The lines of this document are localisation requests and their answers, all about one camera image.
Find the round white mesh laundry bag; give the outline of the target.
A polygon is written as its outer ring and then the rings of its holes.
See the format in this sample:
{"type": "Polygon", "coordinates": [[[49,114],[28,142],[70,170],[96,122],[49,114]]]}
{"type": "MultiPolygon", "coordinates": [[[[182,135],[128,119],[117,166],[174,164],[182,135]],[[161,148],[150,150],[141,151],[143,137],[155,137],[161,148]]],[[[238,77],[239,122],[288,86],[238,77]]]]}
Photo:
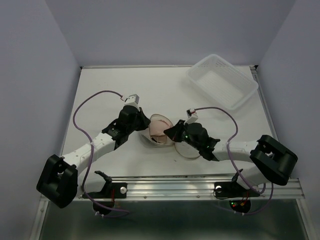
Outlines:
{"type": "MultiPolygon", "coordinates": [[[[161,114],[152,114],[150,116],[151,121],[155,120],[164,120],[167,122],[170,122],[172,124],[172,127],[174,126],[170,119],[167,117],[161,115],[161,114]]],[[[185,142],[173,142],[171,145],[160,145],[155,142],[153,142],[150,138],[150,130],[149,127],[145,130],[139,131],[139,137],[142,144],[148,148],[174,148],[175,151],[182,156],[183,158],[187,160],[195,160],[200,157],[199,152],[192,148],[191,146],[187,145],[185,142]]]]}

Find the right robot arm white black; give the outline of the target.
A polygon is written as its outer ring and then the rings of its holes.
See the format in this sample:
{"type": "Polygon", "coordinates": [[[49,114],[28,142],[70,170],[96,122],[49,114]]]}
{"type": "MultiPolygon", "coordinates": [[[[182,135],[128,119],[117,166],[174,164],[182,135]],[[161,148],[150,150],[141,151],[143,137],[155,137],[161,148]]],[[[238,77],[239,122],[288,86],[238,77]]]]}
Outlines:
{"type": "Polygon", "coordinates": [[[295,153],[270,135],[262,135],[257,141],[222,142],[210,137],[207,130],[197,122],[180,120],[164,134],[175,143],[186,143],[197,150],[207,161],[253,163],[247,169],[235,168],[236,174],[230,182],[231,192],[242,195],[247,190],[257,192],[258,185],[272,183],[285,186],[298,161],[295,153]]]}

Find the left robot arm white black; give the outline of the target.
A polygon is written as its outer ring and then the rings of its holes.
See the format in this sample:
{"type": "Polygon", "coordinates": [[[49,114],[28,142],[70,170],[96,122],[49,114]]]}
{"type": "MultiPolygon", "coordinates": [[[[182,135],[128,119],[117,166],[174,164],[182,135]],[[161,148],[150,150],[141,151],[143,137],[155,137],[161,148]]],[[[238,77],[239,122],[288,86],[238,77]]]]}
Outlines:
{"type": "Polygon", "coordinates": [[[151,120],[142,108],[126,105],[94,139],[63,156],[52,155],[44,165],[36,190],[59,208],[69,205],[81,192],[78,176],[102,156],[123,145],[129,135],[149,127],[151,120]]]}

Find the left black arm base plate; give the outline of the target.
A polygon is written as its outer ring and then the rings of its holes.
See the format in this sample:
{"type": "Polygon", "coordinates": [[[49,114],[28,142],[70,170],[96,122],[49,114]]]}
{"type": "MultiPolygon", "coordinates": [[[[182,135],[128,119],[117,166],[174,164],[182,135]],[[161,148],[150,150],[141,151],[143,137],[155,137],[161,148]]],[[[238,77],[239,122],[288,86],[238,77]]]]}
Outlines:
{"type": "Polygon", "coordinates": [[[92,191],[88,195],[93,199],[126,199],[127,190],[128,184],[126,182],[106,182],[100,191],[92,191]]]}

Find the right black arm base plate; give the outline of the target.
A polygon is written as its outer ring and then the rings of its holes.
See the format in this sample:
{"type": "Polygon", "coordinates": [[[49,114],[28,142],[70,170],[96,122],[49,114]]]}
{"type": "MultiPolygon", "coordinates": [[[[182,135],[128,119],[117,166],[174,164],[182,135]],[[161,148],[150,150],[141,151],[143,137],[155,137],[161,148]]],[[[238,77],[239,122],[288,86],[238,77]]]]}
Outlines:
{"type": "Polygon", "coordinates": [[[236,182],[220,181],[214,183],[214,194],[219,199],[232,199],[243,197],[259,197],[260,194],[251,190],[245,189],[236,182]]]}

